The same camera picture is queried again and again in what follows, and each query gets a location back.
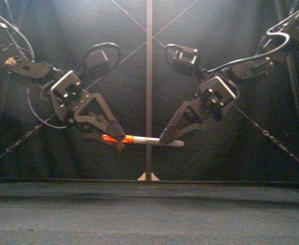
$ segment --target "black curtain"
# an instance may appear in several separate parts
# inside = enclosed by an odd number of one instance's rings
[[[292,1],[284,1],[289,12]],[[100,81],[86,81],[88,91],[104,96],[126,133],[146,134],[146,1],[9,1],[13,21],[35,48],[36,60],[56,68],[76,68],[87,50],[114,42],[124,62]],[[8,16],[5,5],[0,12]],[[174,73],[165,63],[163,45],[198,48],[207,69],[253,56],[260,39],[278,23],[274,1],[154,1],[154,128],[159,137],[198,80]],[[297,53],[299,76],[299,54]],[[0,154],[40,122],[27,105],[27,78],[12,76],[0,121]],[[285,64],[266,77],[239,84],[235,105],[280,139],[299,158],[299,124]],[[34,108],[46,119],[51,100],[32,89]],[[297,181],[299,165],[231,108],[221,122],[181,140],[182,148],[155,146],[154,173],[162,180]],[[43,126],[0,160],[0,177],[135,180],[145,172],[145,145],[118,151],[86,142],[75,128]]]

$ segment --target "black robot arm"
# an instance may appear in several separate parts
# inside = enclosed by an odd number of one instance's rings
[[[201,82],[194,98],[183,102],[163,133],[161,143],[169,144],[210,121],[221,121],[238,98],[237,82],[265,77],[276,65],[285,61],[292,51],[299,49],[299,10],[272,27],[258,44],[256,56],[234,60],[215,69],[201,67],[197,49],[169,44],[166,61],[182,75],[197,77]]]
[[[70,71],[66,73],[47,62],[35,62],[34,54],[28,54],[19,47],[11,35],[8,24],[3,23],[0,19],[0,66],[8,73],[16,73],[31,78],[31,83],[40,87],[43,91],[46,90],[52,98],[58,118],[63,123],[75,126],[86,133],[87,140],[96,140],[112,147],[123,148],[122,140],[126,134],[103,96],[99,93],[92,94],[83,89],[82,80],[78,75],[80,75],[82,71],[87,70],[84,64],[80,65],[76,72]],[[110,46],[119,50],[114,43],[106,43],[103,46]],[[100,65],[96,69],[104,72],[104,70],[110,70],[107,68],[108,60],[106,59],[104,52],[98,51],[99,47],[95,46],[91,49],[92,52],[87,54],[87,57],[100,58]],[[96,107],[98,112],[102,111],[102,114],[98,115],[94,112],[94,107]],[[115,138],[118,143],[104,141],[103,134]]]

